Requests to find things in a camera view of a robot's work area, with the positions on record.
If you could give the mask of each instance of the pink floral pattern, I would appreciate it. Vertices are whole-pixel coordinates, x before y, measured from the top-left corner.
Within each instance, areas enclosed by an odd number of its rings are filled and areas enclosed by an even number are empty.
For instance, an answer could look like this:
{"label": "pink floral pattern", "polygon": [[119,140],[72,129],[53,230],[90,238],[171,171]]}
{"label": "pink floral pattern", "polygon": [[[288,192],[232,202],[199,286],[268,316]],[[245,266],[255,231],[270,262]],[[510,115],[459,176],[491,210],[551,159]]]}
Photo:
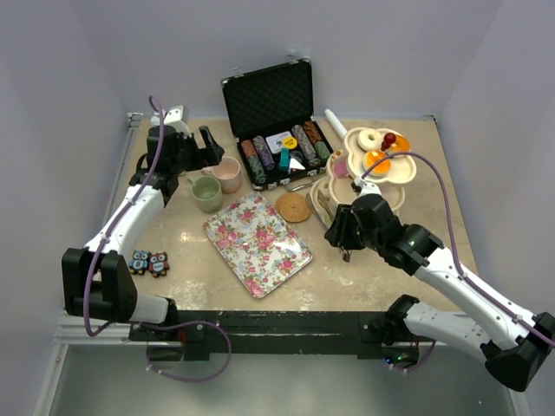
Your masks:
{"label": "pink floral pattern", "polygon": [[312,260],[308,247],[257,192],[217,213],[203,228],[257,298],[268,295]]}

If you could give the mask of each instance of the case handle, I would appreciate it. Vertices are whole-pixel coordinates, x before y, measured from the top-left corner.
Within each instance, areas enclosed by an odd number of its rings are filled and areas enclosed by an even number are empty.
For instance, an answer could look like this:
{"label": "case handle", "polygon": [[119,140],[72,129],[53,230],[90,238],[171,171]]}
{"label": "case handle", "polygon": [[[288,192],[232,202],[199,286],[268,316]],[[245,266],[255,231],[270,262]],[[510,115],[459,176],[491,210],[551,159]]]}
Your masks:
{"label": "case handle", "polygon": [[281,181],[281,183],[285,186],[285,190],[287,192],[296,192],[296,191],[300,191],[301,189],[310,188],[311,186],[313,186],[314,183],[316,182],[316,175],[317,175],[317,171],[309,172],[308,176],[312,177],[310,182],[308,184],[302,184],[302,185],[299,185],[299,186],[295,186],[294,188],[289,187],[289,184],[291,183],[291,179],[284,179],[284,180]]}

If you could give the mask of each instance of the open case lid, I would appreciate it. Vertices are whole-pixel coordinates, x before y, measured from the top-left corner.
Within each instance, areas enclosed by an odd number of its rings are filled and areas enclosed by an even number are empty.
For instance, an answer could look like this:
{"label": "open case lid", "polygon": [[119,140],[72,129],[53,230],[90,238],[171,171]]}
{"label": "open case lid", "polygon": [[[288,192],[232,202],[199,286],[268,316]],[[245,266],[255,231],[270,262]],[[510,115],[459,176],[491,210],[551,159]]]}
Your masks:
{"label": "open case lid", "polygon": [[308,59],[226,78],[222,89],[233,135],[240,140],[307,121],[314,113]]}

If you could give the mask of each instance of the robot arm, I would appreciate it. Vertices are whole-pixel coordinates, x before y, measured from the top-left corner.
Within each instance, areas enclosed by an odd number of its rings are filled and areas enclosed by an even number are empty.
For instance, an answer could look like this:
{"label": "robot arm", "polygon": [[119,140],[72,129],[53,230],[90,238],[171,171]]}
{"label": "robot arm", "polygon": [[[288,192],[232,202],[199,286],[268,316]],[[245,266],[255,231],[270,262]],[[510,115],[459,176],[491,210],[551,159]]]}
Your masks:
{"label": "robot arm", "polygon": [[[551,349],[523,323],[553,339],[555,318],[521,308],[464,266],[465,275],[459,276],[452,252],[438,237],[421,225],[402,225],[376,185],[357,179],[353,187],[362,196],[352,205],[338,206],[334,223],[325,234],[331,245],[376,250],[386,263],[439,290],[471,318],[402,296],[388,311],[390,329],[443,341],[485,360],[487,370],[498,381],[524,391]],[[507,305],[519,319],[513,319],[492,299]]]}
{"label": "robot arm", "polygon": [[[147,154],[141,157],[129,182],[126,197],[107,225],[82,249],[68,249],[62,257],[65,307],[70,315],[83,316],[88,269],[106,236],[108,224],[112,224],[129,203],[131,207],[119,218],[94,266],[95,272],[100,271],[101,280],[91,283],[90,317],[109,322],[162,323],[171,321],[177,313],[173,300],[137,292],[126,259],[130,258],[148,223],[169,202],[179,185],[179,175],[217,165],[224,155],[224,149],[216,143],[208,127],[200,128],[206,147],[198,148],[195,138],[188,132],[183,121],[174,120],[165,124],[158,164],[133,202],[133,196],[148,178],[148,169],[153,164],[160,137],[159,129],[160,127],[155,126],[148,132]],[[147,160],[147,168],[141,166],[144,159]]]}

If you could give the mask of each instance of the orange toy fruit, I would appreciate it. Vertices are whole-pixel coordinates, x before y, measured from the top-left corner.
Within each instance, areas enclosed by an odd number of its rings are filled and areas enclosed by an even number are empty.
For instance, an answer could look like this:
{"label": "orange toy fruit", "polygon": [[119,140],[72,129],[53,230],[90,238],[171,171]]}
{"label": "orange toy fruit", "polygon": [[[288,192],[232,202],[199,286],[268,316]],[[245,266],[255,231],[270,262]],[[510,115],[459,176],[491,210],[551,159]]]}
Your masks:
{"label": "orange toy fruit", "polygon": [[[385,156],[386,154],[379,150],[369,151],[364,155],[364,169],[368,169],[378,160],[385,158]],[[386,175],[389,172],[389,169],[391,169],[391,161],[389,159],[384,160],[382,163],[380,163],[380,165],[372,169],[372,172],[370,172],[370,176],[380,177]]]}

